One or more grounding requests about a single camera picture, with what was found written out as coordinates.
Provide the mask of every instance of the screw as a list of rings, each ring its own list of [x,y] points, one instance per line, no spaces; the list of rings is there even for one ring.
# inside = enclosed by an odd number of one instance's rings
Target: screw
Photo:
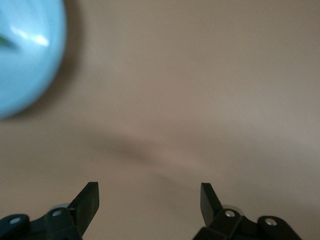
[[[62,212],[60,210],[57,210],[52,213],[52,216],[56,217],[56,216],[59,216],[60,214],[62,214]]]
[[[266,224],[268,224],[269,226],[277,226],[277,222],[272,219],[272,218],[266,218],[265,219]]]
[[[231,210],[225,211],[225,215],[229,218],[233,218],[234,216],[236,216],[236,214]]]
[[[10,223],[10,224],[16,224],[16,223],[18,223],[20,220],[21,220],[20,217],[16,217],[16,218],[14,218],[14,219],[11,219],[11,220],[9,221],[9,223]]]

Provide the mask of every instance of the beige surface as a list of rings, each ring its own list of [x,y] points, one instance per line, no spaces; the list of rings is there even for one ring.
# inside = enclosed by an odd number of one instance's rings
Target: beige surface
[[[0,122],[0,216],[89,181],[87,240],[191,240],[200,183],[251,220],[320,231],[320,2],[68,0],[61,70]]]

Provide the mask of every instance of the glossy blue surface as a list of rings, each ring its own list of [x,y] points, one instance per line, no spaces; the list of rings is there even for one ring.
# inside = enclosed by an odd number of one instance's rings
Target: glossy blue surface
[[[61,63],[63,0],[0,0],[0,119],[34,103]]]

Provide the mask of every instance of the blue plate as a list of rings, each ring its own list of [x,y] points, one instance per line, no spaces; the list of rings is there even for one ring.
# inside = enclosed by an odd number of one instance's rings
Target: blue plate
[[[63,0],[0,0],[0,119],[34,103],[62,61]]]

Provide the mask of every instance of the metal screw head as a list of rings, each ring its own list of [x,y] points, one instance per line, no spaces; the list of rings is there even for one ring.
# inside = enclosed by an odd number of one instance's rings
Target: metal screw head
[[[225,211],[225,215],[229,218],[233,218],[234,216],[236,216],[236,214],[231,210]]]
[[[60,210],[57,210],[52,213],[52,216],[55,217],[55,216],[59,216],[60,214],[62,214],[62,212]]]
[[[269,226],[277,226],[277,222],[272,219],[272,218],[266,218],[265,219],[266,224],[268,224]]]
[[[20,220],[21,220],[20,217],[16,217],[16,218],[14,218],[14,219],[11,219],[11,220],[9,221],[9,223],[10,223],[10,224],[16,224],[16,223],[20,222]]]

